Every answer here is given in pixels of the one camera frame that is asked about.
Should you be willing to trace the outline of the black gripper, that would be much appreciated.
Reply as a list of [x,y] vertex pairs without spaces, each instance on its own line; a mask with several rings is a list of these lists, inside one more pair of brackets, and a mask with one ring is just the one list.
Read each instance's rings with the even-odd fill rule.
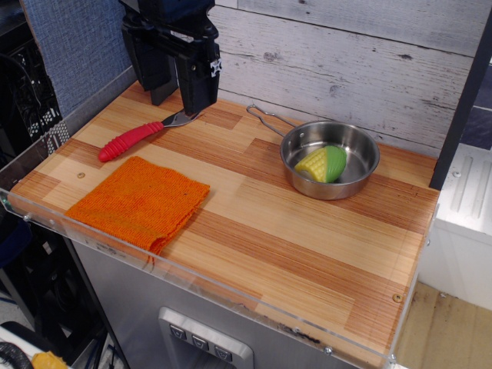
[[[159,106],[179,85],[186,115],[217,101],[221,71],[214,1],[122,1],[122,35],[137,80]],[[176,63],[176,74],[171,68]]]

